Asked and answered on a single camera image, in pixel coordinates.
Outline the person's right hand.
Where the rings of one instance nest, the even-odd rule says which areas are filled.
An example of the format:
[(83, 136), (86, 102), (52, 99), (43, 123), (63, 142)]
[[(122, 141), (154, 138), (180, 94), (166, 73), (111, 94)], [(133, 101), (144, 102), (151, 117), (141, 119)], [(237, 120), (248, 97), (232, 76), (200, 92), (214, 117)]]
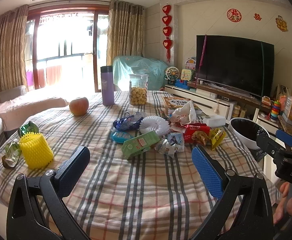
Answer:
[(273, 223), (277, 224), (285, 214), (285, 209), (287, 213), (292, 216), (292, 198), (288, 198), (289, 193), (289, 182), (285, 182), (280, 187), (280, 192), (282, 193), (282, 199), (279, 202), (275, 213), (273, 214)]

